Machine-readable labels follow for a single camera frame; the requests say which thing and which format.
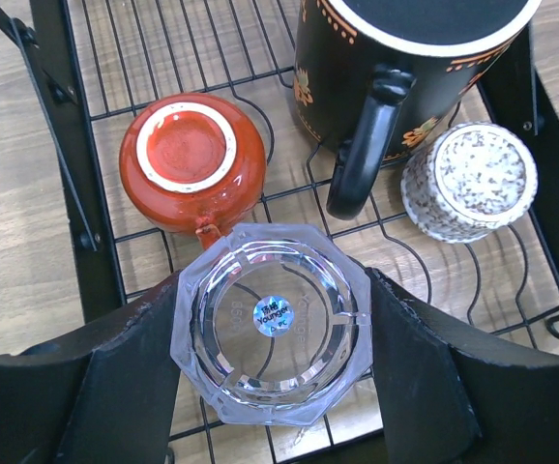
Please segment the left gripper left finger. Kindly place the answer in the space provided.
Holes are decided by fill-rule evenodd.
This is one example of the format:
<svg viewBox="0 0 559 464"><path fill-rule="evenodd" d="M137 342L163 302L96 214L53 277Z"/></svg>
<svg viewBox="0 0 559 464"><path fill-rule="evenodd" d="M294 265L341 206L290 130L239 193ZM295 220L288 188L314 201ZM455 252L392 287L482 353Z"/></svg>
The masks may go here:
<svg viewBox="0 0 559 464"><path fill-rule="evenodd" d="M22 353L0 355L0 463L163 463L179 368L178 276Z"/></svg>

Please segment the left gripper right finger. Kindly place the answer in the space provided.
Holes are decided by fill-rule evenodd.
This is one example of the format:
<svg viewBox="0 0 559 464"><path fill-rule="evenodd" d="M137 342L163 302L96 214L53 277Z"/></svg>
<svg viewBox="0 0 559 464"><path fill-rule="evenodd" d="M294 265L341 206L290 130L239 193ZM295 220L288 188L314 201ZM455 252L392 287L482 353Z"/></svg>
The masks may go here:
<svg viewBox="0 0 559 464"><path fill-rule="evenodd" d="M373 377L393 463L559 463L559 355L485 333L376 269Z"/></svg>

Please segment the clear glass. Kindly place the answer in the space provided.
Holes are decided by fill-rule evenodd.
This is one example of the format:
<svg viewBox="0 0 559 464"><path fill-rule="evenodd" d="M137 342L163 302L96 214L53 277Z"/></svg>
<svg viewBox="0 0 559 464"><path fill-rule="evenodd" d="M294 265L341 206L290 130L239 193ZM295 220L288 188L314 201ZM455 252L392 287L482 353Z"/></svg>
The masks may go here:
<svg viewBox="0 0 559 464"><path fill-rule="evenodd" d="M170 354L223 422L312 425L372 365L369 278L317 227L237 224L180 273Z"/></svg>

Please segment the black skull pattern mug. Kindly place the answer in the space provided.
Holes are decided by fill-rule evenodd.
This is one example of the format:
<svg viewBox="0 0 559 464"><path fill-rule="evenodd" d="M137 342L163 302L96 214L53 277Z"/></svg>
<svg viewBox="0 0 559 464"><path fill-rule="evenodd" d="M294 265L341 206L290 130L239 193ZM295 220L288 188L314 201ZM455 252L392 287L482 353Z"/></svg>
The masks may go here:
<svg viewBox="0 0 559 464"><path fill-rule="evenodd" d="M358 215L382 163L419 146L538 8L526 0L302 2L293 92L304 127L337 156L328 213Z"/></svg>

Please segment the short clear glass tumbler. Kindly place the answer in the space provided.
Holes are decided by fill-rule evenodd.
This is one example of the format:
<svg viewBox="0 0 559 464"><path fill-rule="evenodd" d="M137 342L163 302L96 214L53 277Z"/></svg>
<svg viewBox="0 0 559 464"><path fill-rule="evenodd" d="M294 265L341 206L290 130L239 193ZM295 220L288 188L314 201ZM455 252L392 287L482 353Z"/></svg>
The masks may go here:
<svg viewBox="0 0 559 464"><path fill-rule="evenodd" d="M423 233L466 244L522 217L538 184L527 146L501 126L476 122L452 127L410 158L400 193L407 215Z"/></svg>

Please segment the small orange black cup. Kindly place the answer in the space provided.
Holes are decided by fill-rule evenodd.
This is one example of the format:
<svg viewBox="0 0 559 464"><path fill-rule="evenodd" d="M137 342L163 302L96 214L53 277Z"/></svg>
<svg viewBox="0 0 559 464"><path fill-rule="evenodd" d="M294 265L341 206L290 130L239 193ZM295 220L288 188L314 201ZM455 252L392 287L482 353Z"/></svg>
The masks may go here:
<svg viewBox="0 0 559 464"><path fill-rule="evenodd" d="M237 105L209 94L157 100L132 121L119 152L123 188L159 229L210 247L259 200L261 135Z"/></svg>

